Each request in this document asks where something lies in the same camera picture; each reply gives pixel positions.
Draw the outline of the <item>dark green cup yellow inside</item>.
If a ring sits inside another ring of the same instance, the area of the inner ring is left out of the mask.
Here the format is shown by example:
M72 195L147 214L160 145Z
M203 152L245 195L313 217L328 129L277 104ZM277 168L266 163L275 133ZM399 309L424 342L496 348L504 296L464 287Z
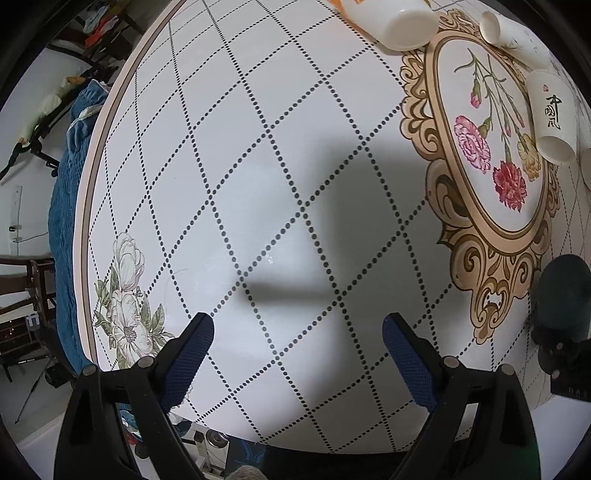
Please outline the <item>dark green cup yellow inside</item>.
M579 256L550 261L534 288L534 325L585 339L590 327L590 267Z

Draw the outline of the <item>red corrugated paper cup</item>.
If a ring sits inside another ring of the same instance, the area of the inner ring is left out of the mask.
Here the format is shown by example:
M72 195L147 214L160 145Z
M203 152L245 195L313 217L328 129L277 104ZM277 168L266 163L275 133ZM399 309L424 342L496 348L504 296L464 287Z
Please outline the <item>red corrugated paper cup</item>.
M580 170L586 187L591 190L591 149L587 148L581 154Z

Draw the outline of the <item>white paper cup with calligraphy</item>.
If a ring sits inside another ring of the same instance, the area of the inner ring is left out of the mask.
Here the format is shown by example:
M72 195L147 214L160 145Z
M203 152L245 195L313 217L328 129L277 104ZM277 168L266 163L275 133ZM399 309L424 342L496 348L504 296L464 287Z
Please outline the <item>white paper cup with calligraphy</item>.
M569 85L549 70L534 70L526 78L535 141L539 153L556 165L576 159L577 120Z

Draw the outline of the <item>white paper cup lying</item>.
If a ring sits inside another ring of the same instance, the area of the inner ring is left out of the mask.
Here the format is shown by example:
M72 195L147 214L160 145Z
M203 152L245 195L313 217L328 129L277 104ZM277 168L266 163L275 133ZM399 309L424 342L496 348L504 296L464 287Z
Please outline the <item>white paper cup lying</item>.
M549 68L549 49L526 26L502 14L485 11L479 27L487 43L505 51L530 69Z

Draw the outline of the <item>orange and white cup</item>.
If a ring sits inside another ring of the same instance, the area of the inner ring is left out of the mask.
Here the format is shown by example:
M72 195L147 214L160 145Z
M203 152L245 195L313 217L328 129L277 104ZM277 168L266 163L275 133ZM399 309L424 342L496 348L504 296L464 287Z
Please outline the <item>orange and white cup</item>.
M439 30L438 15L423 0L337 0L331 4L349 22L394 51L425 46Z

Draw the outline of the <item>blue textured cushion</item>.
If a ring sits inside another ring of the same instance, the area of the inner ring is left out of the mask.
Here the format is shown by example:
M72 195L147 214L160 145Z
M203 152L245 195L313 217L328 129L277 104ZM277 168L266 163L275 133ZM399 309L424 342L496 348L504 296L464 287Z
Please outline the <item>blue textured cushion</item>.
M48 213L49 247L55 265L56 329L65 357L75 373L89 364L78 333L73 285L75 210L92 132L107 96L108 89L92 80L74 100Z

